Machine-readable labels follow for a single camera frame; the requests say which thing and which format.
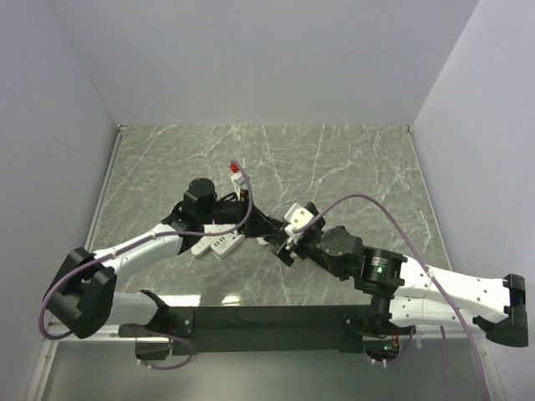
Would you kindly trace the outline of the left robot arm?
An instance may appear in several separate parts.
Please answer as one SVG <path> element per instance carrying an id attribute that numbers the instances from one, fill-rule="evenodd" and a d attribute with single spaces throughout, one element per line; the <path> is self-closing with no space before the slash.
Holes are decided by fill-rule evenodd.
<path id="1" fill-rule="evenodd" d="M 210 237 L 209 224 L 264 240 L 277 237 L 283 227 L 253 204 L 250 188 L 218 197 L 211 180 L 195 179 L 172 212 L 145 234 L 104 250 L 72 250 L 43 298 L 42 312 L 50 312 L 77 338 L 106 325 L 137 326 L 150 336 L 167 333 L 169 307 L 163 300 L 150 291 L 124 293 L 116 287 L 158 261 L 188 252 Z"/>

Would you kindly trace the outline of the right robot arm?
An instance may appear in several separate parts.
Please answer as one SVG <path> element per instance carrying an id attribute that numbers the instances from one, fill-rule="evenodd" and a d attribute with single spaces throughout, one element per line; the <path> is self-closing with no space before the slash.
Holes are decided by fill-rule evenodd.
<path id="1" fill-rule="evenodd" d="M 325 230 L 313 203 L 286 212 L 279 249 L 286 265 L 309 259 L 341 281 L 372 297 L 363 317 L 346 322 L 371 335 L 391 327 L 468 327 L 493 343 L 512 348 L 528 345 L 526 288 L 522 276 L 474 277 L 434 266 L 421 267 L 413 257 L 365 246 L 344 226 Z"/>

